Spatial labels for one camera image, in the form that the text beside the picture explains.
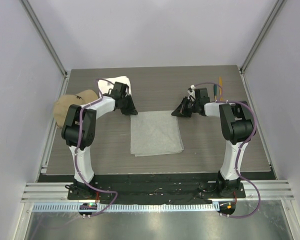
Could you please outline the grey cloth napkin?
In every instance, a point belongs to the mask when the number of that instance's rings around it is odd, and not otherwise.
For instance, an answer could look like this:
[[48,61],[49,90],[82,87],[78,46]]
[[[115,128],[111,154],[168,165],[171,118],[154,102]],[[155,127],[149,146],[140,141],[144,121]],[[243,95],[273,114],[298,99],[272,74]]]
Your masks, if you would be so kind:
[[178,154],[184,150],[178,119],[171,110],[130,117],[130,153],[135,157]]

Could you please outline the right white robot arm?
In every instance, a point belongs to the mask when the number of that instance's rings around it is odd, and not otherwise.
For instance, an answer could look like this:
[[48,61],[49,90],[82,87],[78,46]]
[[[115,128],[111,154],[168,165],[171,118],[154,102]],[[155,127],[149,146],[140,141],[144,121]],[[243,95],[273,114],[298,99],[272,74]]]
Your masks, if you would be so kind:
[[225,139],[223,164],[218,171],[215,191],[223,198],[240,189],[243,154],[255,135],[256,119],[246,101],[210,101],[206,88],[192,85],[179,106],[171,113],[174,117],[190,118],[192,114],[217,117]]

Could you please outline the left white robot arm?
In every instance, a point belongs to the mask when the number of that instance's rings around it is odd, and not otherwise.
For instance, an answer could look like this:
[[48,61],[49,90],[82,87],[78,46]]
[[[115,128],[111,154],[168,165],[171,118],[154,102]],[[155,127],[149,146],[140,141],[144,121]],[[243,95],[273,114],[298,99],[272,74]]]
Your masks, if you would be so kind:
[[105,79],[104,82],[107,85],[97,92],[88,89],[60,98],[66,104],[61,137],[70,149],[75,169],[73,183],[66,185],[70,200],[90,200],[100,192],[91,162],[97,119],[115,110],[125,116],[138,114],[128,80]]

